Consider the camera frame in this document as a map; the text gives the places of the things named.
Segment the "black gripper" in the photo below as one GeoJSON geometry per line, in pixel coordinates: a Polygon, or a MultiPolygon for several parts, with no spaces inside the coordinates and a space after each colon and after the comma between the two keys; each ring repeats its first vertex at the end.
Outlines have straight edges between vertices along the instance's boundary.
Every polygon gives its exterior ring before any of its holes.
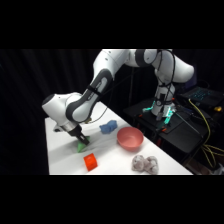
{"type": "Polygon", "coordinates": [[[70,136],[77,137],[77,144],[88,145],[90,143],[90,137],[82,134],[80,125],[68,124],[64,126],[64,129],[70,136]]]}

